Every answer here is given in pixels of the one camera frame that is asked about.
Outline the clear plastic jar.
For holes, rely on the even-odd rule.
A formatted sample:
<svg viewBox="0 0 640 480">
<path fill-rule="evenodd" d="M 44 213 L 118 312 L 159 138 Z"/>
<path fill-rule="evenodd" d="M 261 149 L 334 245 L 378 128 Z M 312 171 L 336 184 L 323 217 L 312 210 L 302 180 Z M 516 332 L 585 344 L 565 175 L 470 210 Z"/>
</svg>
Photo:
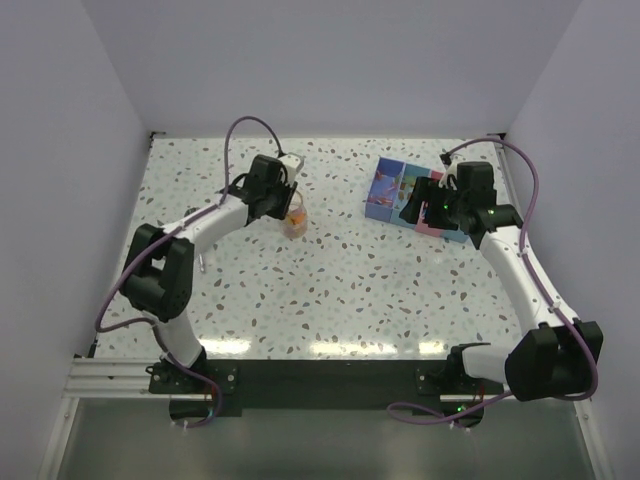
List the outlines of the clear plastic jar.
<svg viewBox="0 0 640 480">
<path fill-rule="evenodd" d="M 289 204 L 285 218 L 281 221 L 281 230 L 288 239 L 302 237 L 308 226 L 308 215 L 304 205 L 304 196 L 296 192 Z"/>
</svg>

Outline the purple candy box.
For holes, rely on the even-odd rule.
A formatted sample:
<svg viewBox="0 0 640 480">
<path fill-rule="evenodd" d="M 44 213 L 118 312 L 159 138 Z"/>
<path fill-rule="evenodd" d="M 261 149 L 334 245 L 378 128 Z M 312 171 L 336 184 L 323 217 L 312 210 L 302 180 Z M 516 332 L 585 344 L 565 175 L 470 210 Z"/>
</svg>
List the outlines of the purple candy box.
<svg viewBox="0 0 640 480">
<path fill-rule="evenodd" d="M 391 222 L 394 202 L 400 190 L 406 163 L 380 157 L 365 202 L 366 218 L 385 223 Z"/>
</svg>

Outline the pink candy box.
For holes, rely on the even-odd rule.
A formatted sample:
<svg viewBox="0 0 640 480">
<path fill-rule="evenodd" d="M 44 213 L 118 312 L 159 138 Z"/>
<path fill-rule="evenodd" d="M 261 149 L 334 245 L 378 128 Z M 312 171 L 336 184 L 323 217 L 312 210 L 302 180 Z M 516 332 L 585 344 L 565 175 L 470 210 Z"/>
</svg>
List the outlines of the pink candy box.
<svg viewBox="0 0 640 480">
<path fill-rule="evenodd" d="M 420 224 L 425 224 L 432 229 L 450 230 L 452 223 L 448 219 L 445 207 L 448 190 L 439 185 L 442 175 L 442 173 L 432 174 L 431 179 L 434 180 L 434 185 L 431 188 L 429 200 L 423 203 Z"/>
</svg>

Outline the light blue candy box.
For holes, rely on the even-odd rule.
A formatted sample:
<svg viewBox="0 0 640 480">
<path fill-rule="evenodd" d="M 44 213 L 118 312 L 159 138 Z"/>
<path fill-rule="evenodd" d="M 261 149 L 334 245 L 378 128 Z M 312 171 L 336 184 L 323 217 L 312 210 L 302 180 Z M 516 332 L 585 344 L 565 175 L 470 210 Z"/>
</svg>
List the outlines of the light blue candy box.
<svg viewBox="0 0 640 480">
<path fill-rule="evenodd" d="M 469 236 L 461 230 L 443 230 L 441 237 L 460 244 L 464 244 L 469 240 Z"/>
</svg>

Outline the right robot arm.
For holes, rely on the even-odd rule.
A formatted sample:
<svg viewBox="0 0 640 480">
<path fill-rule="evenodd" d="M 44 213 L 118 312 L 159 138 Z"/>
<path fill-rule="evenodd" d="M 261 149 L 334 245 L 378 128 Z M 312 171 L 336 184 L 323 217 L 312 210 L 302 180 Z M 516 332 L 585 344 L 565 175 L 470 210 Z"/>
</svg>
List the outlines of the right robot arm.
<svg viewBox="0 0 640 480">
<path fill-rule="evenodd" d="M 520 401 L 581 400 L 595 392 L 603 333 L 567 306 L 542 271 L 516 208 L 497 201 L 489 163 L 454 164 L 439 180 L 417 178 L 400 216 L 468 236 L 496 272 L 519 321 L 513 348 L 484 342 L 452 348 L 445 369 L 452 390 L 469 392 L 482 379 L 505 385 Z"/>
</svg>

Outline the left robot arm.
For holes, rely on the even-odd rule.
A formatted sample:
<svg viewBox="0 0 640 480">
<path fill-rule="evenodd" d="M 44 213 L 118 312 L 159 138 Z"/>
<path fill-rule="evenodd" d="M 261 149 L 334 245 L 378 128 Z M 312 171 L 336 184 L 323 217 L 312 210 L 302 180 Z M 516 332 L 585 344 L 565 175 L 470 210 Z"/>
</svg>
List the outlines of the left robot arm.
<svg viewBox="0 0 640 480">
<path fill-rule="evenodd" d="M 214 203 L 164 227 L 144 224 L 134 233 L 119 293 L 152 323 L 165 357 L 175 366 L 171 378 L 185 392 L 200 390 L 207 368 L 204 347 L 187 314 L 196 257 L 224 236 L 267 216 L 282 220 L 297 188 L 302 157 L 256 156 Z"/>
</svg>

